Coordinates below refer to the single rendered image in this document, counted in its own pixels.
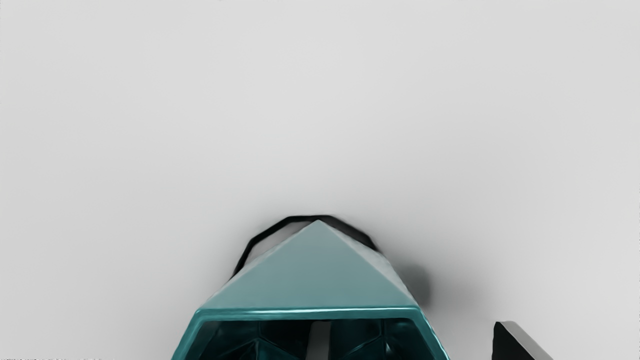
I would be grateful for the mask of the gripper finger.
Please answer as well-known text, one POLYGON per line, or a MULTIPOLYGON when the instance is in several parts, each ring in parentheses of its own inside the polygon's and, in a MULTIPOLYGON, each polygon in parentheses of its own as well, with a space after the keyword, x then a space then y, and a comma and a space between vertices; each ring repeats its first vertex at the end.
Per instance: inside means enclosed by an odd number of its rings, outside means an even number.
POLYGON ((493 327, 492 360, 554 360, 517 322, 493 327))

